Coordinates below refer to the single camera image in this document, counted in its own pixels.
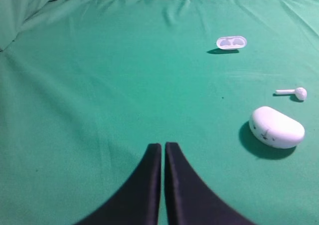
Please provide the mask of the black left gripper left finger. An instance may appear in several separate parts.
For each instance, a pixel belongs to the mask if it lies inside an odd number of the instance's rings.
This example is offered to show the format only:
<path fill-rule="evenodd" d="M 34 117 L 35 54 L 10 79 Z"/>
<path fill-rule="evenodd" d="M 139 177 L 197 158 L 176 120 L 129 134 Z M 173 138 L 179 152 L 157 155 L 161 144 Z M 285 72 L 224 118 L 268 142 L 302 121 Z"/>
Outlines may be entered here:
<path fill-rule="evenodd" d="M 149 144 L 123 185 L 78 225 L 156 225 L 161 192 L 161 145 Z"/>

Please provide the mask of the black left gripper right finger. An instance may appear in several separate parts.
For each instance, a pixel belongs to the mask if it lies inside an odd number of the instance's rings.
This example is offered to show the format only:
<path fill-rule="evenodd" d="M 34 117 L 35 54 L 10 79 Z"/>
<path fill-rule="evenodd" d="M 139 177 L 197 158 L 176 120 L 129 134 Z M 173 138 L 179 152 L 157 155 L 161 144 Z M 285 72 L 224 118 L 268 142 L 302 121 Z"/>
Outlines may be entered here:
<path fill-rule="evenodd" d="M 252 225 L 199 177 L 176 142 L 165 144 L 164 193 L 170 225 Z"/>

